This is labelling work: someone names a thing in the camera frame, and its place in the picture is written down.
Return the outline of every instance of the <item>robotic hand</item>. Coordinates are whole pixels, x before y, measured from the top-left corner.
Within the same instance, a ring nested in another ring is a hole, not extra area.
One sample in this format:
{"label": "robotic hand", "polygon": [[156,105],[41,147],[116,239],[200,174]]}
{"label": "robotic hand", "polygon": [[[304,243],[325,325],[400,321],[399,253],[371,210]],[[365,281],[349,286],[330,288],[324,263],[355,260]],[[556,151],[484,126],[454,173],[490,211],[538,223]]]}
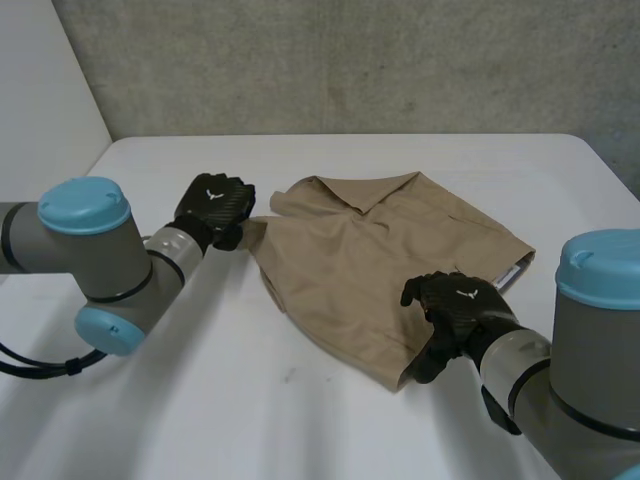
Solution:
{"label": "robotic hand", "polygon": [[[402,306],[418,300],[434,332],[408,368],[418,383],[430,383],[449,360],[465,356],[478,372],[487,349],[509,332],[523,330],[500,293],[480,278],[462,273],[432,275],[408,280],[402,292]],[[513,435],[521,432],[486,387],[482,397],[491,419]]]}
{"label": "robotic hand", "polygon": [[37,362],[0,344],[29,366],[0,371],[44,379],[75,375],[105,354],[125,356],[142,343],[189,281],[209,247],[234,250],[255,188],[224,174],[196,177],[174,219],[146,243],[129,202],[106,178],[70,180],[39,202],[0,203],[0,274],[71,273],[87,299],[75,319],[95,350],[65,363]]}
{"label": "robotic hand", "polygon": [[[561,282],[593,287],[576,281],[586,268],[574,261],[585,257],[577,239],[565,246],[558,271],[553,362],[550,343],[520,326],[490,283],[437,272],[408,280],[402,293],[401,304],[419,301],[434,326],[407,373],[430,383],[449,360],[466,356],[480,373],[491,419],[513,435],[524,433],[561,478],[637,480],[637,313],[593,308]],[[601,342],[615,342],[613,351]]]}

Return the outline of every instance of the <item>blue joint cap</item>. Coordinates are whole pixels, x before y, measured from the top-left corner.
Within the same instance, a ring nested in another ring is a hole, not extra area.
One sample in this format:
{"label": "blue joint cap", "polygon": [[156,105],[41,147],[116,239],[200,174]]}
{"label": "blue joint cap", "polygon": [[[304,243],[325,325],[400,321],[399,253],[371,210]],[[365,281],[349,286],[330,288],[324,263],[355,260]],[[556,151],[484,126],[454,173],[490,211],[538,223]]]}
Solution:
{"label": "blue joint cap", "polygon": [[91,307],[82,308],[76,315],[76,332],[96,350],[119,357],[133,353],[145,338],[133,323]]}
{"label": "blue joint cap", "polygon": [[45,193],[38,217],[49,229],[67,235],[98,235],[131,217],[131,206],[117,183],[108,178],[81,177]]}
{"label": "blue joint cap", "polygon": [[556,284],[560,293],[585,305],[640,310],[640,229],[572,238],[562,249]]}
{"label": "blue joint cap", "polygon": [[640,480],[640,464],[621,473],[613,480]]}

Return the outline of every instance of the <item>khaki shirt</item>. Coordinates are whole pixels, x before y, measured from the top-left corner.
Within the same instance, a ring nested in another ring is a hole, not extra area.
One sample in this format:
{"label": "khaki shirt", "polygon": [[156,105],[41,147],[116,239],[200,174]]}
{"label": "khaki shirt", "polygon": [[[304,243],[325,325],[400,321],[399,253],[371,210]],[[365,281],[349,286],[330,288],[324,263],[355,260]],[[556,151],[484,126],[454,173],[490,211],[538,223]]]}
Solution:
{"label": "khaki shirt", "polygon": [[392,391],[433,332],[405,282],[460,271],[496,282],[533,249],[421,173],[305,178],[271,197],[245,243],[279,308],[320,347]]}

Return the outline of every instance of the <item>concrete wall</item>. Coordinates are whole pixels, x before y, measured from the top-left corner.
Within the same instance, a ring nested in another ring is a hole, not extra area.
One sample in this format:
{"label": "concrete wall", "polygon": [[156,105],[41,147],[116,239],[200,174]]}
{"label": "concrete wall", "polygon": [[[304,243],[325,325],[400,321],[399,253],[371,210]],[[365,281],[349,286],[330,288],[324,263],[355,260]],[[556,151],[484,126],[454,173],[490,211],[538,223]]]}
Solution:
{"label": "concrete wall", "polygon": [[640,194],[637,0],[54,0],[115,138],[565,132]]}

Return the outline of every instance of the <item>white table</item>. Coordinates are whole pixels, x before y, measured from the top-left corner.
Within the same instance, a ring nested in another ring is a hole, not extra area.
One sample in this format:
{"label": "white table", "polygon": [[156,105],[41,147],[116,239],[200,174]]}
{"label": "white table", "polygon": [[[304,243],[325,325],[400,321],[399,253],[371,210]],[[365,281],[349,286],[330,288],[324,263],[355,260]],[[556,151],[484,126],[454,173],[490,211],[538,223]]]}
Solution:
{"label": "white table", "polygon": [[[547,336],[563,243],[640,227],[636,199],[565,135],[134,138],[92,174],[120,183],[151,234],[201,172],[255,183],[255,213],[268,214],[270,195],[307,175],[415,170],[538,250],[507,299]],[[83,303],[69,276],[11,277],[0,287],[0,339],[43,360],[83,354],[72,326]],[[74,378],[1,376],[0,432],[3,480],[555,478],[526,440],[491,423],[468,361],[393,395],[307,340],[243,252],[210,251],[132,357]]]}

